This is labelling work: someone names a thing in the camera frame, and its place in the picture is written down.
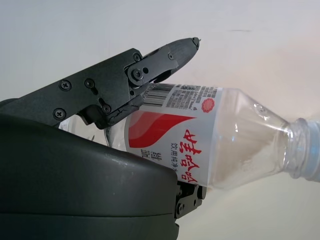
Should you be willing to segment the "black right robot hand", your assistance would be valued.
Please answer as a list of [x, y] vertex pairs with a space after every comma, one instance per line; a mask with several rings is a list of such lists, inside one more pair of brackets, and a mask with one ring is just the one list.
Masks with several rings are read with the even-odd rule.
[[146, 56], [129, 49], [20, 98], [0, 103], [3, 240], [175, 240], [176, 220], [206, 197], [170, 168], [59, 129], [77, 115], [108, 129], [142, 93], [184, 67], [197, 37]]

